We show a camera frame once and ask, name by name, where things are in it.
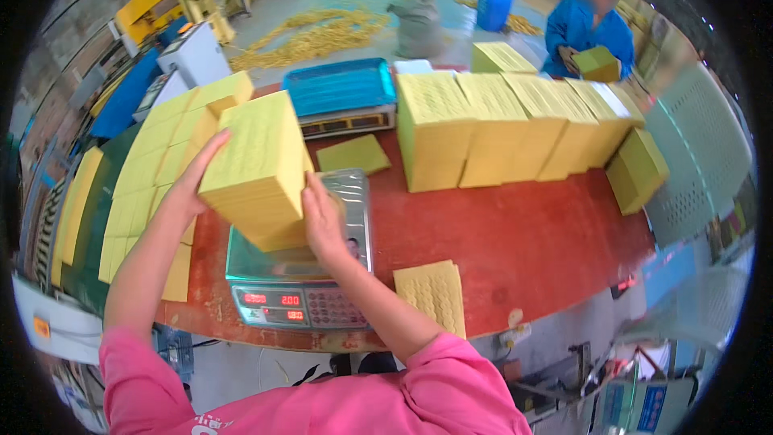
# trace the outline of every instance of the blue bucket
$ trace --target blue bucket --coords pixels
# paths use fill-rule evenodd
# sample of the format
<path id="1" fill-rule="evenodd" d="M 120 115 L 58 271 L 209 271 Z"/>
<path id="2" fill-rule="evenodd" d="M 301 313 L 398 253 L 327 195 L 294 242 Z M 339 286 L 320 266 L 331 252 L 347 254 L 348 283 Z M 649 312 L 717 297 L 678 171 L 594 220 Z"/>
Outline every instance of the blue bucket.
<path id="1" fill-rule="evenodd" d="M 484 31 L 499 32 L 505 27 L 513 0 L 478 0 L 478 25 Z"/>

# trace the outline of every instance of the blue tray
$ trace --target blue tray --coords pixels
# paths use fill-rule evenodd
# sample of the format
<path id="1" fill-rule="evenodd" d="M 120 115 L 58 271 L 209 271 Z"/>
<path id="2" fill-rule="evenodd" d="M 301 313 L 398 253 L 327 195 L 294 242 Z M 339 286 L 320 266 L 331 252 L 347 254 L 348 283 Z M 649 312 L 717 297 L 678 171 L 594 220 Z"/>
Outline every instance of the blue tray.
<path id="1" fill-rule="evenodd" d="M 282 89 L 290 93 L 298 116 L 370 108 L 397 101 L 389 63 L 382 58 L 290 71 L 285 75 Z"/>

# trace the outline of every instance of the stainless steel scale platform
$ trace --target stainless steel scale platform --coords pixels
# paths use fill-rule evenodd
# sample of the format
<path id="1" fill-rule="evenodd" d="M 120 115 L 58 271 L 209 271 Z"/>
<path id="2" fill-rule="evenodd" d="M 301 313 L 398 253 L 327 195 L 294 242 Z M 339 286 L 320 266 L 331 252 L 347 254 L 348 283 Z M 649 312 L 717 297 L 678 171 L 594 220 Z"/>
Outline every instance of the stainless steel scale platform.
<path id="1" fill-rule="evenodd" d="M 347 246 L 373 272 L 368 178 L 359 168 L 320 174 L 345 207 Z M 368 328 L 359 309 L 308 248 L 264 253 L 231 226 L 226 280 L 239 314 L 252 326 L 301 330 Z"/>

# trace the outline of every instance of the scale keypad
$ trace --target scale keypad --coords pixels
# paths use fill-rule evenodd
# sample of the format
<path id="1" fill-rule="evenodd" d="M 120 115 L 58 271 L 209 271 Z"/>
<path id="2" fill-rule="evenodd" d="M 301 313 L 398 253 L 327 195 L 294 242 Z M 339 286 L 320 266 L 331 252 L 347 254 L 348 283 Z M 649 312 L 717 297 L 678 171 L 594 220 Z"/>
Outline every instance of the scale keypad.
<path id="1" fill-rule="evenodd" d="M 313 327 L 366 327 L 368 321 L 338 288 L 304 289 L 308 318 Z"/>

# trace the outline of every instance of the blue jacket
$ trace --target blue jacket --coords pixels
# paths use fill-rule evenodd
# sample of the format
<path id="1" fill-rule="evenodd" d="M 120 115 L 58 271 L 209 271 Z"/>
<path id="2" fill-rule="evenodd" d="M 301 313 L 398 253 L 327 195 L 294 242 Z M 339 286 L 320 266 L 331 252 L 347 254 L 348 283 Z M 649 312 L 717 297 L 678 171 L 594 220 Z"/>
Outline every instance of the blue jacket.
<path id="1" fill-rule="evenodd" d="M 620 79 L 630 76 L 635 63 L 633 33 L 616 10 L 601 19 L 593 31 L 594 7 L 589 0 L 562 0 L 547 18 L 545 44 L 549 54 L 542 67 L 548 74 L 562 78 L 577 78 L 570 73 L 561 56 L 558 46 L 569 46 L 582 52 L 596 46 L 606 46 L 622 63 Z"/>

